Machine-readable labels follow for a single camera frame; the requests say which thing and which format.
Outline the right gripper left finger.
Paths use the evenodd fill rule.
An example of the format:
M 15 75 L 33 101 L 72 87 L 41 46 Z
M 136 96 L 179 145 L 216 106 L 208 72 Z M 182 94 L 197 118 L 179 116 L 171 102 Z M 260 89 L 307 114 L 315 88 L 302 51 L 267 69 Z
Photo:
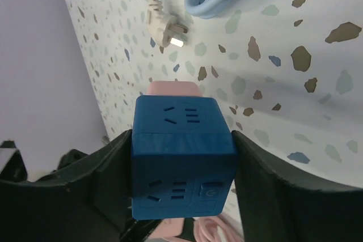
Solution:
M 127 130 L 90 155 L 71 150 L 33 182 L 15 142 L 2 142 L 1 240 L 145 241 L 159 220 L 132 218 L 131 139 Z

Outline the blue cube socket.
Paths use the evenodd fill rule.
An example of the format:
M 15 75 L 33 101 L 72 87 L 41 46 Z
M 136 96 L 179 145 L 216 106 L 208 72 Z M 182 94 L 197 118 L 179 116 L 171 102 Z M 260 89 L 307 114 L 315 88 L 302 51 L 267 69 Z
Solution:
M 215 216 L 237 150 L 211 97 L 143 95 L 132 130 L 132 214 L 137 220 Z

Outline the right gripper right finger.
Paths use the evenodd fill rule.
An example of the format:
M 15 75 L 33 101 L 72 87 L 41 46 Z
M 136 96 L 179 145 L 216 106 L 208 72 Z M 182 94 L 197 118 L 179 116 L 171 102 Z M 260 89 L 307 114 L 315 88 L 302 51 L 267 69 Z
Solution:
M 361 188 L 312 175 L 231 134 L 245 241 L 362 241 Z

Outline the pink power strip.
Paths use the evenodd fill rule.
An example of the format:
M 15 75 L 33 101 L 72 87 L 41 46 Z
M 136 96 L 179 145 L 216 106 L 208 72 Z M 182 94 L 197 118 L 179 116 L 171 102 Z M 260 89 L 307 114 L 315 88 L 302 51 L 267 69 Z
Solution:
M 202 97 L 193 82 L 155 81 L 147 95 Z M 244 237 L 221 216 L 189 219 L 165 219 L 149 236 L 152 241 L 244 241 Z

